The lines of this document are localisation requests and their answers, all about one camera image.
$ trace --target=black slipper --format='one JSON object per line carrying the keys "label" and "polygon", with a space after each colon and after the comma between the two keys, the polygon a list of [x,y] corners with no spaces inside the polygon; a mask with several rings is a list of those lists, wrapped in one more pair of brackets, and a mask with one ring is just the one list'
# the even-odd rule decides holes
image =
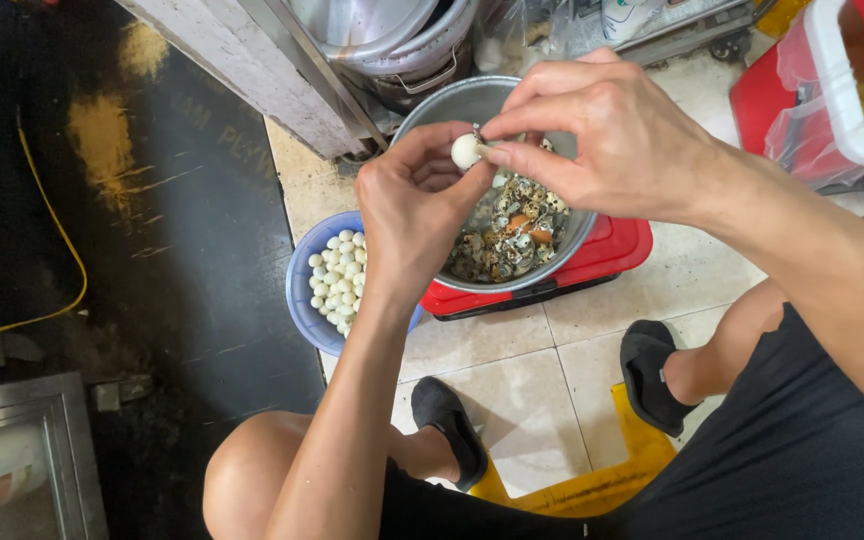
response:
{"label": "black slipper", "polygon": [[682,404],[666,385],[663,368],[675,353],[672,332],[658,321],[635,321],[622,337],[619,362],[631,409],[669,436],[678,437],[683,421],[698,405]]}
{"label": "black slipper", "polygon": [[489,457],[459,396],[438,378],[424,376],[412,390],[412,418],[419,429],[432,426],[448,440],[459,462],[455,487],[468,493],[485,476]]}

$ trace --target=newspaper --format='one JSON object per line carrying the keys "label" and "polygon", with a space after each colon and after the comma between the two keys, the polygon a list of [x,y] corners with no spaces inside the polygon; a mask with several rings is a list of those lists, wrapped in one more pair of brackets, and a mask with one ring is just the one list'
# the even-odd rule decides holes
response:
{"label": "newspaper", "polygon": [[[686,19],[694,19],[704,13],[715,11],[716,8],[735,3],[733,0],[686,0],[677,6],[665,6],[652,15],[649,22],[626,43],[632,43],[653,34],[662,34],[669,28],[676,27]],[[591,6],[578,9],[578,14],[572,22],[571,38],[568,44],[568,56],[578,58],[595,49],[609,45],[602,31],[602,6]]]}

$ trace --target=fingernail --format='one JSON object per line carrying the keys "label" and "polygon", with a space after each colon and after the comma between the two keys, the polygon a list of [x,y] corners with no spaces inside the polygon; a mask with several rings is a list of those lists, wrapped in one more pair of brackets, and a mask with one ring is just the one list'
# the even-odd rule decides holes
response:
{"label": "fingernail", "polygon": [[475,150],[479,156],[485,158],[495,166],[505,167],[512,162],[512,156],[505,150],[499,148],[480,144]]}

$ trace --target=hand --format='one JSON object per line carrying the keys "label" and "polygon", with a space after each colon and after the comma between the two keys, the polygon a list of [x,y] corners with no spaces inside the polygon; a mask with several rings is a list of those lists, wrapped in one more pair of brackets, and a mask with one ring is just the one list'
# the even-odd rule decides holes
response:
{"label": "hand", "polygon": [[611,49],[578,61],[536,64],[502,112],[482,128],[488,141],[520,133],[575,134],[570,160],[526,143],[502,143],[483,157],[532,178],[571,207],[617,217],[684,223],[722,191],[738,154],[688,117]]}
{"label": "hand", "polygon": [[452,142],[472,130],[465,122],[419,126],[359,171],[355,195],[368,246],[364,303],[381,288],[411,311],[446,263],[496,174],[482,160],[462,176],[452,162]]}

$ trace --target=forearm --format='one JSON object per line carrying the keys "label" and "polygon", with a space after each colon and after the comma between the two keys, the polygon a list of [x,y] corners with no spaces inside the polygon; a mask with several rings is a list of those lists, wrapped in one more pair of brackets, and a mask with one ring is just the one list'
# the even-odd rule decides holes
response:
{"label": "forearm", "polygon": [[270,540],[378,537],[389,420],[411,313],[400,305],[381,289],[366,291],[282,486]]}
{"label": "forearm", "polygon": [[733,153],[692,223],[773,278],[864,393],[864,220],[764,160]]}

